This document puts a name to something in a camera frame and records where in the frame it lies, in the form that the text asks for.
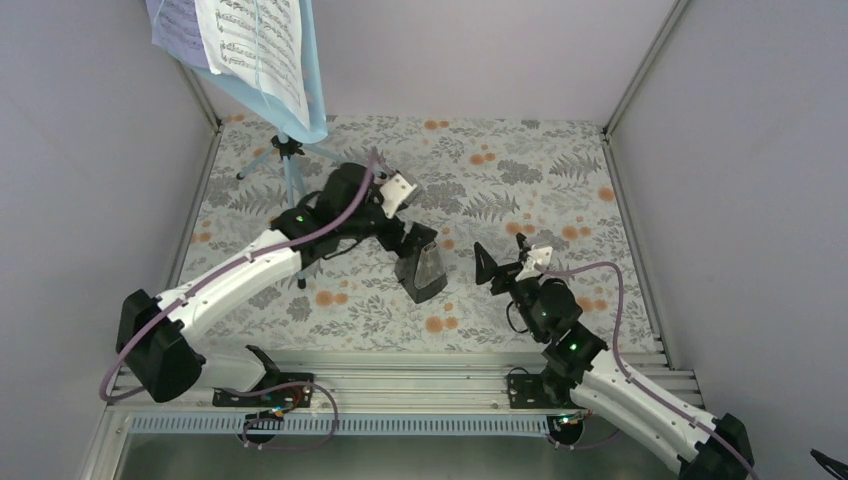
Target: black mounting plate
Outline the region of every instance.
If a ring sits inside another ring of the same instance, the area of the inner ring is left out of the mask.
[[[571,399],[555,404],[545,393],[542,376],[537,373],[510,373],[506,376],[509,408],[515,410],[579,409]]]
[[[289,382],[314,382],[315,375],[302,372],[279,372],[273,385],[280,385]],[[263,379],[264,388],[268,388],[267,378]],[[309,408],[312,402],[312,391],[309,393],[303,392],[303,387],[297,387],[300,390],[301,398],[297,404],[297,408]],[[283,407],[287,403],[292,402],[292,389],[286,388],[278,390],[260,397],[237,397],[223,390],[215,390],[215,395],[212,397],[212,405],[216,407],[248,407],[248,408],[274,408]]]

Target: robotic arm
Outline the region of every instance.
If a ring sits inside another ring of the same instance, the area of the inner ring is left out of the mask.
[[[357,243],[376,237],[395,252],[395,274],[416,303],[439,293],[447,276],[434,242],[436,231],[413,223],[406,231],[396,213],[406,208],[420,188],[400,173],[365,187],[366,167],[342,164],[330,174],[323,191],[304,197],[284,211],[270,228],[242,251],[200,277],[160,293],[155,298],[138,290],[126,298],[121,312],[117,351],[152,319],[164,318],[129,351],[126,364],[157,402],[172,400],[192,387],[249,391],[266,374],[267,361],[256,347],[229,352],[202,351],[200,340],[215,322],[237,305],[283,278],[296,274],[320,258],[340,255],[343,239]],[[356,202],[361,188],[367,188]],[[315,199],[315,206],[308,203]],[[336,222],[329,233],[318,230]],[[291,242],[295,239],[308,241]],[[286,243],[299,243],[282,247]]]
[[[742,422],[730,414],[718,419],[686,404],[634,370],[615,349],[610,351],[578,321],[583,310],[564,281],[539,282],[551,248],[530,245],[521,234],[517,239],[519,261],[503,266],[479,243],[474,245],[476,281],[491,281],[493,295],[508,292],[533,339],[548,344],[542,353],[548,363],[539,377],[549,405],[591,409],[651,450],[681,479],[746,478],[748,470],[740,460],[750,468],[753,454]]]

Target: paper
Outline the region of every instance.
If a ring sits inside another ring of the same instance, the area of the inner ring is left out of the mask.
[[[165,4],[159,11],[162,1]],[[177,60],[195,67],[208,68],[194,0],[146,0],[146,3],[153,28],[153,44],[162,47]]]
[[[278,98],[308,130],[298,0],[195,0],[195,8],[209,70]]]

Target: gray wall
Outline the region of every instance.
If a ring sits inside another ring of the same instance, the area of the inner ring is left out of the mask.
[[[329,113],[604,123],[674,1],[312,3]]]
[[[763,478],[848,460],[848,3],[695,1],[613,135],[664,323]]]
[[[0,477],[72,478],[211,137],[138,1],[6,2],[0,44]]]

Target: floral wallpaper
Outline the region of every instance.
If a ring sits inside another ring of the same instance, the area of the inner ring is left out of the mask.
[[[394,254],[374,239],[307,270],[307,288],[281,279],[220,320],[211,344],[238,339],[266,349],[411,352],[541,351],[506,322],[509,296],[474,284],[472,246],[498,262],[517,258],[515,234],[553,245],[552,268],[599,260],[625,273],[622,350],[651,351],[651,328],[624,236],[595,125],[568,121],[330,117],[321,146],[365,163],[372,146],[425,191],[399,213],[437,229],[448,286],[415,305],[393,274]],[[286,208],[282,164],[236,173],[269,146],[273,127],[258,117],[228,119],[181,280],[243,248]],[[308,191],[336,166],[307,152],[298,160]],[[610,341],[616,283],[610,270],[569,281],[581,321]],[[513,321],[523,328],[516,312]]]

